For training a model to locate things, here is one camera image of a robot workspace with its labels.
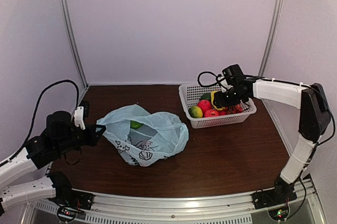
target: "white wall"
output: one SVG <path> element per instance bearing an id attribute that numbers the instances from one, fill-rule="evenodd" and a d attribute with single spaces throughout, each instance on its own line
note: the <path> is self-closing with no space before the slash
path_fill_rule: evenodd
<path id="1" fill-rule="evenodd" d="M 80 85 L 60 0 L 0 0 L 0 59 L 2 160 L 24 141 L 43 88 L 67 78 Z M 69 84 L 49 90 L 42 99 L 32 135 L 41 133 L 48 114 L 60 109 L 71 111 L 75 97 L 75 89 Z M 0 223 L 17 223 L 21 209 L 4 214 Z"/>
<path id="2" fill-rule="evenodd" d="M 324 86 L 337 118 L 337 0 L 284 0 L 267 77 Z M 290 145 L 294 147 L 299 112 L 272 103 Z M 329 128 L 324 139 L 331 133 Z M 316 152 L 313 176 L 328 223 L 335 222 L 337 198 L 337 137 Z"/>
<path id="3" fill-rule="evenodd" d="M 275 0 L 68 0 L 90 84 L 194 82 L 239 63 L 257 74 Z"/>

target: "aluminum frame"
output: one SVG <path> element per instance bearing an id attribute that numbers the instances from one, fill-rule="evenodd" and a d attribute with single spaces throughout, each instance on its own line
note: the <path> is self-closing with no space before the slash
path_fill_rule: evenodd
<path id="1" fill-rule="evenodd" d="M 32 204 L 26 204 L 26 207 L 23 209 L 22 218 L 19 224 L 30 224 L 32 222 L 35 206 L 35 202 Z"/>
<path id="2" fill-rule="evenodd" d="M 315 223 L 326 224 L 312 180 L 303 182 Z M 298 198 L 291 203 L 303 200 L 304 189 L 299 182 L 295 185 L 295 191 Z M 266 208 L 255 210 L 252 193 L 196 198 L 138 198 L 93 193 L 95 197 L 91 211 L 85 211 L 85 215 L 79 216 L 78 220 L 85 223 L 216 223 L 248 218 L 253 213 L 266 211 Z M 57 206 L 48 200 L 40 200 L 34 208 L 55 214 Z"/>
<path id="3" fill-rule="evenodd" d="M 263 54 L 263 58 L 262 58 L 262 62 L 261 62 L 260 70 L 259 70 L 259 76 L 263 76 L 266 70 L 268 61 L 269 61 L 270 53 L 272 51 L 273 43 L 274 43 L 275 36 L 276 36 L 276 28 L 279 23 L 279 19 L 281 15 L 282 6 L 283 6 L 283 0 L 275 0 L 272 22 L 270 25 L 267 43 L 264 49 L 264 54 Z"/>
<path id="4" fill-rule="evenodd" d="M 85 74 L 84 74 L 84 71 L 83 71 L 83 66 L 82 66 L 82 63 L 81 63 L 81 59 L 80 59 L 80 56 L 78 54 L 78 49 L 77 49 L 77 45 L 76 45 L 74 31 L 73 31 L 72 23 L 71 23 L 71 20 L 70 20 L 68 2 L 67 2 L 67 0 L 60 0 L 60 1 L 61 1 L 61 8 L 62 8 L 62 13 L 63 13 L 65 29 L 66 29 L 66 32 L 67 32 L 70 48 L 71 48 L 71 51 L 72 51 L 72 54 L 73 54 L 75 67 L 76 67 L 78 76 L 80 77 L 82 87 L 87 88 L 88 83 L 86 81 Z"/>

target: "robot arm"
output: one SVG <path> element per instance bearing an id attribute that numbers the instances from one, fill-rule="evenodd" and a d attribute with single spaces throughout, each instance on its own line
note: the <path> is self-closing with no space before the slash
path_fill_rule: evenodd
<path id="1" fill-rule="evenodd" d="M 232 65 L 223 71 L 230 89 L 212 94 L 212 104 L 216 109 L 248 101 L 249 98 L 268 99 L 300 109 L 299 137 L 289 161 L 274 182 L 275 189 L 267 198 L 273 202 L 284 203 L 291 195 L 295 182 L 310 160 L 319 144 L 321 136 L 330 123 L 331 116 L 320 84 L 298 86 L 274 79 L 258 79 L 244 75 L 239 65 Z M 257 192 L 255 202 L 263 200 L 263 192 Z"/>
<path id="2" fill-rule="evenodd" d="M 24 174 L 60 159 L 71 150 L 78 150 L 83 145 L 95 146 L 105 131 L 105 126 L 85 125 L 86 109 L 88 108 L 84 106 L 77 107 L 73 117 L 66 111 L 48 115 L 46 129 L 42 134 L 28 140 L 12 160 L 7 158 L 5 162 L 1 162 L 0 216 L 11 207 L 37 199 L 56 198 L 69 201 L 73 198 L 72 185 L 61 172 L 54 172 L 25 184 L 7 185 Z"/>

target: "green fruit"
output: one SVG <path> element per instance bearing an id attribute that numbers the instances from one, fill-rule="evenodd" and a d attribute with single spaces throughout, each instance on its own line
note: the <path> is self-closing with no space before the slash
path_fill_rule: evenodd
<path id="1" fill-rule="evenodd" d="M 189 109 L 189 113 L 193 118 L 202 118 L 202 110 L 200 107 L 194 106 Z"/>
<path id="2" fill-rule="evenodd" d="M 208 101 L 212 102 L 212 98 L 211 98 L 211 93 L 205 93 L 203 94 L 199 100 L 202 100 L 202 99 L 207 99 Z"/>
<path id="3" fill-rule="evenodd" d="M 138 129 L 138 128 L 140 128 L 142 125 L 143 125 L 142 123 L 138 123 L 138 122 L 132 120 L 132 121 L 131 121 L 130 127 L 133 128 L 133 129 Z"/>

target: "white bracket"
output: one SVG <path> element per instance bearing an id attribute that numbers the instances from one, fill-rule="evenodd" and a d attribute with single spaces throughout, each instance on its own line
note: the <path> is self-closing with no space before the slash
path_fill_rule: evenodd
<path id="1" fill-rule="evenodd" d="M 301 109 L 302 90 L 306 89 L 303 86 L 295 86 L 285 83 L 257 80 L 253 84 L 253 96 L 258 99 L 269 99 L 283 104 Z"/>
<path id="2" fill-rule="evenodd" d="M 77 107 L 74 112 L 74 124 L 77 128 L 80 127 L 81 130 L 85 129 L 83 117 L 84 117 L 84 107 Z"/>
<path id="3" fill-rule="evenodd" d="M 221 91 L 224 93 L 227 91 L 227 89 L 225 89 L 223 86 L 228 87 L 227 81 L 226 79 L 224 79 L 223 81 L 220 82 L 221 83 Z"/>

